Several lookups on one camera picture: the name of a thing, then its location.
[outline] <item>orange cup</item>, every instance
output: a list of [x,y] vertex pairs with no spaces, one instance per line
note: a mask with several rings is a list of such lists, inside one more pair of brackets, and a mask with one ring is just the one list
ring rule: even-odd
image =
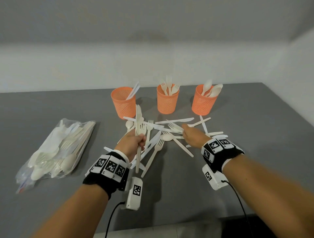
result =
[[195,94],[194,94],[194,99],[193,99],[193,104],[192,104],[192,111],[200,116],[205,116],[209,114],[210,110],[212,109],[216,99],[218,96],[209,98],[202,96],[203,92],[203,84],[198,85],[195,89]]
[[136,115],[135,95],[131,99],[126,100],[131,91],[132,88],[130,87],[120,87],[111,92],[113,104],[121,119],[124,119],[124,116],[135,117]]
[[171,114],[176,109],[176,102],[178,100],[179,91],[174,95],[167,96],[161,89],[161,86],[157,87],[157,109],[162,114]]

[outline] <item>white electronic device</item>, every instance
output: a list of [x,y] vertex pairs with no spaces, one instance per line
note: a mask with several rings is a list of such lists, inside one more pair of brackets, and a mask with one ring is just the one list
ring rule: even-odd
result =
[[203,167],[202,171],[214,190],[218,190],[228,185],[228,183],[221,182],[223,180],[228,181],[226,176],[224,176],[224,174],[220,173],[219,171],[216,171],[216,173],[214,173],[207,164]]
[[128,181],[125,187],[123,198],[126,199],[125,205],[121,209],[138,210],[141,205],[141,197],[143,192],[143,181],[140,178],[132,177],[132,181]]

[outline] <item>tabletop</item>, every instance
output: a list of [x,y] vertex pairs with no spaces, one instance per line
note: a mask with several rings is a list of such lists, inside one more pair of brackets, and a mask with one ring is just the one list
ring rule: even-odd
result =
[[[140,88],[136,102],[145,120],[163,121],[194,117],[194,86],[180,87],[176,110],[170,115],[157,110],[156,88]],[[26,92],[0,94],[0,230],[2,237],[27,237],[33,233],[82,184],[85,172],[114,149],[125,134],[125,120],[119,119],[111,100],[112,89]],[[262,83],[226,84],[206,122],[208,132],[223,131],[253,160],[291,178],[314,192],[314,128]],[[62,118],[96,126],[73,173],[62,179],[44,179],[35,187],[15,194],[15,175],[43,143]],[[174,141],[165,142],[143,178],[138,211],[117,209],[110,230],[142,228],[188,221],[242,215],[230,186],[214,191],[204,174],[200,151],[189,148],[194,158]],[[145,165],[153,150],[142,161]],[[131,176],[140,176],[132,170]],[[112,195],[97,233],[105,232],[110,214],[122,199]],[[252,210],[244,204],[247,213]]]

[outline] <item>person's left arm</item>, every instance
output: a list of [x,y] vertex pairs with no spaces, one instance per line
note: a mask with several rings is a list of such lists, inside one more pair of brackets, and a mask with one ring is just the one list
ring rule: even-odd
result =
[[[138,145],[143,149],[145,141],[146,137],[143,134],[135,136],[135,130],[132,130],[121,139],[115,149],[122,152],[122,155],[131,162],[137,153]],[[86,178],[88,179],[92,176],[95,176],[95,174],[90,173]],[[95,181],[95,184],[92,184],[93,182],[83,184],[36,231],[32,238],[93,237],[111,193],[116,190],[115,186],[109,184],[111,180],[105,179],[107,178],[101,181],[101,185],[98,185],[97,181]]]

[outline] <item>black cable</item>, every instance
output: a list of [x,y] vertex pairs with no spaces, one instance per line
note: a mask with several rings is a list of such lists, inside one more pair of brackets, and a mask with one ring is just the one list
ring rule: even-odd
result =
[[125,204],[125,202],[120,202],[116,205],[116,207],[113,209],[112,213],[111,213],[111,216],[109,218],[109,222],[108,222],[108,225],[107,225],[107,230],[106,230],[106,235],[105,235],[105,238],[107,238],[107,234],[108,234],[108,230],[109,230],[109,225],[110,225],[110,221],[111,221],[111,218],[112,218],[112,215],[113,213],[115,212],[115,209],[119,206],[119,205],[123,205]]
[[233,187],[228,181],[222,180],[222,182],[223,182],[223,183],[228,183],[228,184],[232,187],[232,189],[233,189],[233,191],[235,192],[236,196],[238,197],[238,200],[239,200],[240,205],[241,205],[241,207],[242,207],[242,210],[243,210],[243,213],[244,213],[244,215],[245,215],[246,221],[247,221],[247,223],[248,223],[248,225],[249,225],[249,228],[250,228],[250,231],[251,231],[251,235],[252,235],[252,237],[254,237],[254,236],[253,236],[252,229],[251,229],[251,225],[250,225],[250,222],[249,222],[249,219],[248,219],[247,216],[246,216],[245,210],[244,210],[243,205],[242,205],[242,203],[241,203],[241,200],[240,200],[240,198],[239,198],[239,196],[238,196],[238,193],[236,192],[236,190],[234,189],[234,187]]

